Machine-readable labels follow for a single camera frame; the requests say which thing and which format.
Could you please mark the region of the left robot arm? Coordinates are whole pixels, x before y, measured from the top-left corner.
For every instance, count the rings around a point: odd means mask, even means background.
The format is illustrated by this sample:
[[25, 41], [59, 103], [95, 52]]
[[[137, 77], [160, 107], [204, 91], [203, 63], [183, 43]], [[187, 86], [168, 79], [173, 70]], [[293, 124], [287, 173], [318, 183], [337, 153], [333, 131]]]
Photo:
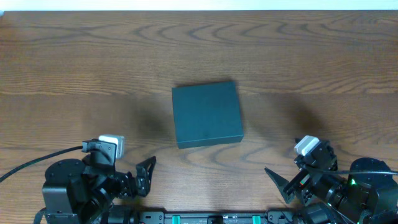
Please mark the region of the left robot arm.
[[116, 158], [92, 151], [82, 160], [64, 159], [45, 171], [45, 207], [34, 224], [139, 223], [139, 212], [114, 200], [145, 197], [150, 192], [156, 158], [136, 165], [136, 174], [116, 171]]

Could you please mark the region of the dark green gift box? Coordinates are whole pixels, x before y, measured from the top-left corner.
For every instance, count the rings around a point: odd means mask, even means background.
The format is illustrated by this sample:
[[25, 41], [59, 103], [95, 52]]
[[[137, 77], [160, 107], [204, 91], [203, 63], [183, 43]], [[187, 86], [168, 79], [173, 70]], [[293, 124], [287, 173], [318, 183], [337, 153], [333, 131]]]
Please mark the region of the dark green gift box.
[[172, 106], [180, 149], [243, 140], [242, 115], [234, 81], [175, 87]]

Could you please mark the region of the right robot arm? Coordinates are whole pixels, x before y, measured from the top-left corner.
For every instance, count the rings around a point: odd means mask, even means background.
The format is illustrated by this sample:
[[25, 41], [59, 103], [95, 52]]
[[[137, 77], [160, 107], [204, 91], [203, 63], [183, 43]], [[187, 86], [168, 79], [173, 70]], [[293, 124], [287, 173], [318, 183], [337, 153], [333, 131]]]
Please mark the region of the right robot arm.
[[297, 198], [303, 205], [291, 223], [397, 223], [397, 172], [384, 161], [362, 157], [339, 170], [328, 140], [305, 136], [295, 142], [300, 171], [292, 180], [264, 169], [285, 203]]

